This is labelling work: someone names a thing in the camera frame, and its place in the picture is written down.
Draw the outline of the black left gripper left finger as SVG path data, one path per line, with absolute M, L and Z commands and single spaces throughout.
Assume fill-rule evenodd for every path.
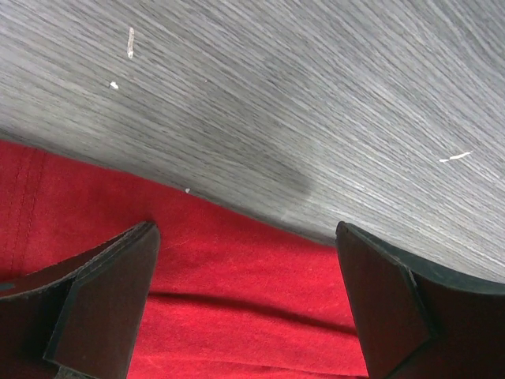
M 139 223 L 103 244 L 1 283 L 3 378 L 125 378 L 160 233 Z

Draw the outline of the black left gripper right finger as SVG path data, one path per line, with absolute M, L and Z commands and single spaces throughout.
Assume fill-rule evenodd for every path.
M 336 249 L 371 378 L 502 378 L 504 285 L 346 222 Z

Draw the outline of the red t-shirt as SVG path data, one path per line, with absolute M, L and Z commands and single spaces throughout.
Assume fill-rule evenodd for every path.
M 335 249 L 180 190 L 1 144 L 1 277 L 145 221 L 161 245 L 131 378 L 364 378 Z

